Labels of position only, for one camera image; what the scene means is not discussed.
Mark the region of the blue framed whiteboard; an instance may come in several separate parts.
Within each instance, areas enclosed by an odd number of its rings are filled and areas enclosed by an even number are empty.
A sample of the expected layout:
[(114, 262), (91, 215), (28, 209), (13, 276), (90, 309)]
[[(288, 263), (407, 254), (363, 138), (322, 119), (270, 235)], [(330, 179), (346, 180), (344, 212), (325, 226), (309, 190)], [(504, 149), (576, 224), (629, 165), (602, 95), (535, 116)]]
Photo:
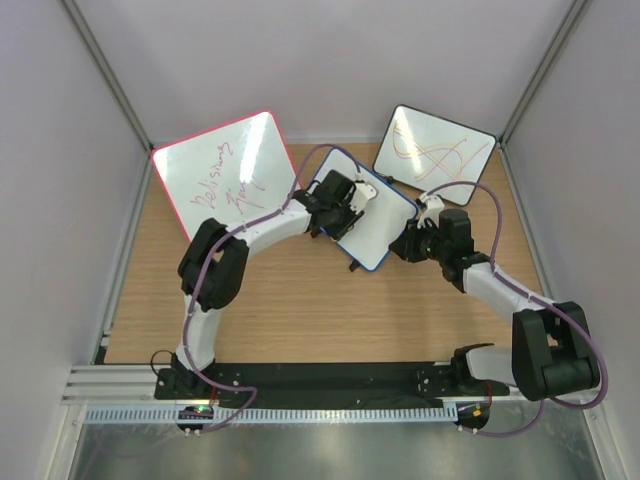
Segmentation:
[(368, 167), (360, 165), (359, 174), (376, 189), (377, 195), (337, 245), (364, 270), (375, 272), (389, 255), (389, 245), (404, 231), (406, 222), (418, 216), (418, 207)]

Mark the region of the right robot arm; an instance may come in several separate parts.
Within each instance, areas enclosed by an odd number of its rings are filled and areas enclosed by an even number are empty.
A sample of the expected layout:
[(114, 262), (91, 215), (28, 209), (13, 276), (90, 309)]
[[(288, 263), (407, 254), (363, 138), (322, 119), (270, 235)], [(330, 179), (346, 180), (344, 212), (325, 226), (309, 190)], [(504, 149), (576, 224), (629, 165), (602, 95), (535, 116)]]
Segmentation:
[(433, 260), (460, 292), (484, 302), (511, 326), (511, 352), (504, 361), (491, 345), (471, 347), (450, 372), (453, 389), (472, 396), (487, 379), (512, 383), (531, 401), (605, 387), (584, 310), (555, 303), (504, 274), (490, 256), (475, 249), (466, 211), (444, 209), (425, 220), (409, 220), (390, 250), (417, 263)]

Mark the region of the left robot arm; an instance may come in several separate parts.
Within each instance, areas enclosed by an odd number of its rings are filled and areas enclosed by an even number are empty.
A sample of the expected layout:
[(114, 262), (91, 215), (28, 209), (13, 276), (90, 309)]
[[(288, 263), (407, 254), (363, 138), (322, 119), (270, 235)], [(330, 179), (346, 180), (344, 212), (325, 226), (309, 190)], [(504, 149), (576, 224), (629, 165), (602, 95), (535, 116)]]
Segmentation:
[(310, 189), (293, 185), (282, 206), (272, 213), (230, 228), (204, 221), (181, 260), (178, 274), (185, 295), (182, 338), (172, 355), (175, 388), (191, 400), (224, 386), (205, 370), (215, 362), (214, 342), (223, 310), (240, 291), (251, 256), (307, 232), (325, 232), (334, 240), (364, 216), (377, 190), (360, 174), (351, 180), (331, 170)]

